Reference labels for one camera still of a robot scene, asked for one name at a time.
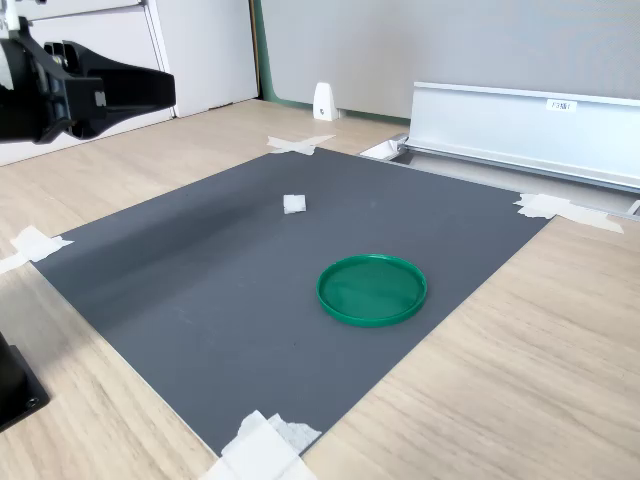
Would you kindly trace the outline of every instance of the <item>gray mat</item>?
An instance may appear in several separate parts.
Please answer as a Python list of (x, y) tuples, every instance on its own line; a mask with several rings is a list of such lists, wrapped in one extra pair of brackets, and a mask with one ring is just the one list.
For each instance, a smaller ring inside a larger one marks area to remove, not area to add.
[[(307, 212), (284, 215), (283, 194)], [(323, 149), (270, 154), (67, 232), (35, 265), (220, 453), (255, 409), (331, 428), (547, 223), (518, 199)], [(415, 317), (363, 329), (322, 310), (318, 276), (360, 253), (424, 272)]]

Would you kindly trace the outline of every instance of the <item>small white cube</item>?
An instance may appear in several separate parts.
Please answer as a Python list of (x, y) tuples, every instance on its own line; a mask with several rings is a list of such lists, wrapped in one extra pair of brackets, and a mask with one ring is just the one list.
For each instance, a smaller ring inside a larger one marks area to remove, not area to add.
[(307, 211), (307, 202), (304, 195), (285, 195), (284, 213), (297, 213)]

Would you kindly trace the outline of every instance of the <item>wooden table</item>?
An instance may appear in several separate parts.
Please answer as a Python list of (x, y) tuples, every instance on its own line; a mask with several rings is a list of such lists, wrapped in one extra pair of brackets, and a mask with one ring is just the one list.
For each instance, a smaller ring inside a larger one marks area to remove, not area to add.
[[(0, 256), (271, 150), (406, 128), (249, 101), (0, 168)], [(640, 223), (556, 218), (304, 456), (320, 480), (640, 478)], [(0, 478), (198, 478), (215, 455), (33, 268), (0, 276), (0, 331), (52, 396), (0, 434)]]

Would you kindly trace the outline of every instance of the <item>white tape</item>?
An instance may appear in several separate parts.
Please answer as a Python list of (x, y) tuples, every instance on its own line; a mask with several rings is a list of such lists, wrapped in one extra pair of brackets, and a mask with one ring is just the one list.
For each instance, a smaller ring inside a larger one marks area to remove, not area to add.
[(333, 137), (335, 137), (335, 135), (324, 135), (322, 137), (307, 138), (300, 142), (289, 142), (280, 138), (268, 137), (269, 141), (267, 142), (267, 145), (276, 147), (276, 150), (271, 153), (298, 152), (305, 155), (313, 155), (316, 145)]
[(29, 225), (11, 240), (11, 244), (18, 253), (0, 260), (0, 274), (18, 268), (29, 261), (39, 262), (72, 243), (63, 240), (62, 237), (49, 238), (33, 225)]
[(298, 455), (319, 435), (308, 425), (286, 423), (280, 415), (267, 421), (255, 411), (201, 480), (316, 480)]
[(640, 214), (640, 200), (636, 200), (633, 202), (633, 205), (629, 207), (629, 211), (627, 212), (629, 215), (635, 215), (636, 213)]
[(550, 195), (529, 195), (526, 193), (520, 194), (520, 197), (522, 198), (514, 202), (514, 204), (522, 206), (518, 213), (527, 217), (553, 218), (555, 215), (560, 215), (584, 225), (591, 225), (616, 233), (624, 233), (622, 227), (609, 220), (605, 212), (573, 205), (566, 198), (552, 197)]

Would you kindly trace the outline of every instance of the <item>green container lid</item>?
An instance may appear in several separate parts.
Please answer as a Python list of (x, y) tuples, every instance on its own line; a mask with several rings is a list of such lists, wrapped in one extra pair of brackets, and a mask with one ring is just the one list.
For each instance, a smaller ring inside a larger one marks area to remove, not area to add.
[(427, 281), (411, 263), (388, 255), (356, 255), (327, 268), (316, 285), (324, 309), (341, 322), (383, 327), (414, 315)]

